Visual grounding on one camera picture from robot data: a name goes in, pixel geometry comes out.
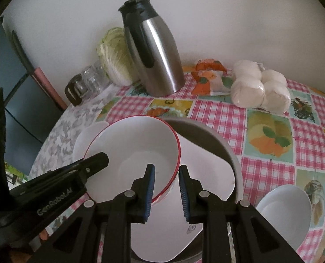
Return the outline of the white square floral plate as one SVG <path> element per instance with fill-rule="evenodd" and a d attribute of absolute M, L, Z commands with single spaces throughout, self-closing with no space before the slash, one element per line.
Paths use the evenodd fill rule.
<path fill-rule="evenodd" d="M 178 138 L 181 145 L 180 163 L 187 166 L 190 177 L 197 179 L 203 189 L 227 200 L 236 184 L 231 165 L 182 135 Z M 201 231 L 201 224 L 189 224 L 184 217 L 176 178 L 165 198 L 152 204 L 147 223 L 131 226 L 131 249 L 144 261 L 168 262 L 180 254 Z"/>

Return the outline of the white bowl strawberry print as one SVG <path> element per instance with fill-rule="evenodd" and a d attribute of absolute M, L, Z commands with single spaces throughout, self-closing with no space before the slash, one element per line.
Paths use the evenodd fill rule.
<path fill-rule="evenodd" d="M 171 189 L 180 166 L 181 147 L 177 133 L 165 121 L 152 116 L 130 116 L 110 124 L 90 142 L 85 158 L 103 152 L 106 168 L 87 180 L 87 192 L 96 202 L 113 199 L 155 167 L 152 202 L 158 203 Z"/>

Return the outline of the white bowl cartoon print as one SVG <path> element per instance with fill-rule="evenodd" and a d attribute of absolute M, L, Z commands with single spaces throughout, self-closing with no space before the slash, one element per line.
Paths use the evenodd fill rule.
<path fill-rule="evenodd" d="M 297 250 L 311 225 L 311 202 L 295 185 L 282 185 L 267 193 L 256 209 Z"/>

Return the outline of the grey metal pan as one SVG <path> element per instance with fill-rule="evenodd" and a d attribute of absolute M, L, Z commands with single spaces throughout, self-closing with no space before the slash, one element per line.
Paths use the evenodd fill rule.
<path fill-rule="evenodd" d="M 243 198 L 243 177 L 240 163 L 227 141 L 210 127 L 198 121 L 179 117 L 164 117 L 163 120 L 166 121 L 178 135 L 182 135 L 193 144 L 219 156 L 231 165 L 236 184 L 234 191 L 226 201 L 236 203 L 241 200 Z M 180 254 L 168 262 L 195 262 L 201 259 L 202 236 L 203 231 L 201 231 Z M 139 259 L 133 250 L 131 250 L 131 260 L 132 262 L 149 262 Z"/>

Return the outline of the grey floral tablecloth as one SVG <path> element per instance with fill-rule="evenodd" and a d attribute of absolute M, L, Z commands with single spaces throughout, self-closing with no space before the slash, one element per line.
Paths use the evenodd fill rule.
<path fill-rule="evenodd" d="M 111 84 L 85 104 L 67 107 L 42 145 L 28 179 L 34 179 L 49 170 L 70 164 L 77 137 L 88 126 L 104 121 L 103 118 L 99 119 L 99 114 L 104 106 L 114 99 L 119 89 L 118 86 Z"/>

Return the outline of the checkered picture tablecloth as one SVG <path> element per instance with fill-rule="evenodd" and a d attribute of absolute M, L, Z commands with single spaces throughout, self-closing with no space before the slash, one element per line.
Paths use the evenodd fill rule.
<path fill-rule="evenodd" d="M 99 119 L 111 123 L 131 115 L 181 116 L 211 127 L 238 157 L 251 203 L 287 183 L 308 194 L 311 227 L 298 253 L 306 262 L 325 262 L 325 93 L 289 80 L 289 110 L 273 115 L 236 107 L 228 96 L 192 95 L 194 86 L 187 75 L 178 93 L 160 99 L 147 95 L 142 85 L 124 87 Z"/>

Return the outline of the orange snack packet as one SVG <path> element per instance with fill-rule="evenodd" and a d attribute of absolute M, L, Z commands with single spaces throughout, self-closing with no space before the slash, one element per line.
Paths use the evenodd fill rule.
<path fill-rule="evenodd" d="M 227 77 L 227 69 L 216 59 L 201 59 L 192 71 L 196 85 L 192 95 L 223 96 L 230 94 L 232 79 Z"/>

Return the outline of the bag of steamed buns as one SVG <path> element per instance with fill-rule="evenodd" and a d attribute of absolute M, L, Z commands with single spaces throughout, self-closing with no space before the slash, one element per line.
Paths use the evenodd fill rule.
<path fill-rule="evenodd" d="M 260 108 L 277 114 L 289 109 L 291 95 L 282 73 L 243 59 L 233 65 L 232 78 L 230 97 L 237 107 Z"/>

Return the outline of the glass jar black lid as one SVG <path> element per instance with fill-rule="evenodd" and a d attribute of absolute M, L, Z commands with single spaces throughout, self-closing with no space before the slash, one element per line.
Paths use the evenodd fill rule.
<path fill-rule="evenodd" d="M 81 74 L 75 75 L 65 87 L 65 95 L 73 106 L 78 106 L 88 97 L 90 91 Z"/>

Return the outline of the clear drinking glass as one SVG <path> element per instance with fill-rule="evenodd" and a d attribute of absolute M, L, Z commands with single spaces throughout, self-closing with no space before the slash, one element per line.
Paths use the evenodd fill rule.
<path fill-rule="evenodd" d="M 103 71 L 101 65 L 97 62 L 95 65 L 89 65 L 85 67 L 81 72 L 82 79 L 87 85 L 89 92 L 93 96 L 99 95 L 105 89 L 108 88 L 110 80 L 106 76 L 106 73 Z"/>

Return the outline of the steel thermos jug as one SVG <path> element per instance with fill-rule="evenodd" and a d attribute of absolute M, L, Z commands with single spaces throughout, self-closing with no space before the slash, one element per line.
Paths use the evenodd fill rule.
<path fill-rule="evenodd" d="M 169 96 L 185 85 L 174 37 L 150 0 L 128 0 L 118 9 L 133 64 L 147 93 Z"/>

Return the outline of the napa cabbage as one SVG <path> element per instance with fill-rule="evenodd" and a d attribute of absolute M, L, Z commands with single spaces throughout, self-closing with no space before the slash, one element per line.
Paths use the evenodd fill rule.
<path fill-rule="evenodd" d="M 108 78 L 115 85 L 125 87 L 139 81 L 137 69 L 126 44 L 123 28 L 109 29 L 101 38 L 96 52 Z"/>

